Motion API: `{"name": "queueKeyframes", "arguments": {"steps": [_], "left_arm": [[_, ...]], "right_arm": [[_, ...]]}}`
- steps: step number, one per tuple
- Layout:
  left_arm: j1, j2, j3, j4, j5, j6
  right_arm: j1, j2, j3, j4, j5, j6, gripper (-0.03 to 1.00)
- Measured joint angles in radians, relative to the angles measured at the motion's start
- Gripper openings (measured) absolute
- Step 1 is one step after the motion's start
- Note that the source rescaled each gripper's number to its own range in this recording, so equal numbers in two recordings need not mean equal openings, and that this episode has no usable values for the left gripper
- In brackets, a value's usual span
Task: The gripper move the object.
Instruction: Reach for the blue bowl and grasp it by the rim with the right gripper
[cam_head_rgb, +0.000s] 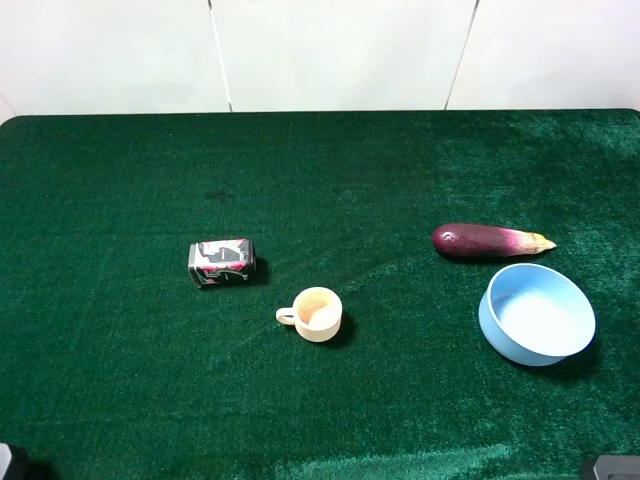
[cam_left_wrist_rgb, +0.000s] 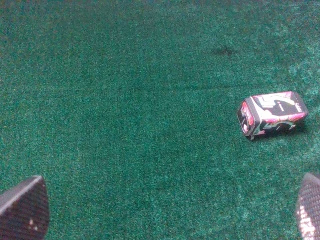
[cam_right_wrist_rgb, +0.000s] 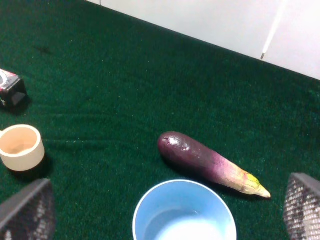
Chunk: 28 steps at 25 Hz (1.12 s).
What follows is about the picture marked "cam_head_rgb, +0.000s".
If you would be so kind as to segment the black robot base left corner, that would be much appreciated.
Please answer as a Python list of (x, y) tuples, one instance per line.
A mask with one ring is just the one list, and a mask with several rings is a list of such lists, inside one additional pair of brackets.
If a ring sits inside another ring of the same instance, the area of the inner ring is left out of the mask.
[(29, 457), (23, 448), (0, 444), (0, 480), (23, 480), (29, 463)]

